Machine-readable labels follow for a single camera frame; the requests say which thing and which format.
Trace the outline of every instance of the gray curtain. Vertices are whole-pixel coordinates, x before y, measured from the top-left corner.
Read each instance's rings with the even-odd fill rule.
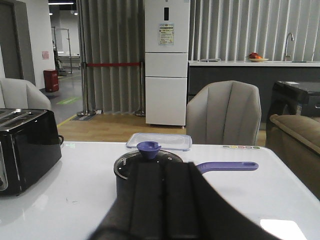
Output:
[[[189,59],[320,61],[319,0],[192,0]]]
[[[78,1],[87,64],[144,60],[143,0]],[[90,110],[115,114],[139,108],[138,66],[87,67],[86,76]]]

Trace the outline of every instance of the wooden floor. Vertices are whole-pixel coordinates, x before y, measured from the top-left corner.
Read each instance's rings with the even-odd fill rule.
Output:
[[[145,117],[133,114],[97,114],[89,121],[71,120],[58,124],[65,141],[127,142],[134,133],[186,134],[179,126],[146,124]],[[259,131],[258,146],[265,146],[266,132]]]

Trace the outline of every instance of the gray chair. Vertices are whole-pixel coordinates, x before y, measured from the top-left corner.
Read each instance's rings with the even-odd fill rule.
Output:
[[[195,144],[255,145],[261,120],[259,89],[239,81],[205,86],[186,107],[186,134]]]
[[[51,103],[27,80],[0,78],[0,108],[51,110]]]

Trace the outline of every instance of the white refrigerator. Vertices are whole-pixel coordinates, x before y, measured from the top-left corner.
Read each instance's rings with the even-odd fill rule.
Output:
[[[186,125],[190,0],[145,0],[145,121]]]

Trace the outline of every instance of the green floor marking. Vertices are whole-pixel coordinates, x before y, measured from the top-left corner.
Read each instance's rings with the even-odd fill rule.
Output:
[[[73,104],[75,101],[78,101],[80,99],[81,99],[81,97],[72,96],[72,97],[69,97],[65,100],[59,101],[56,104],[60,104],[60,105]]]

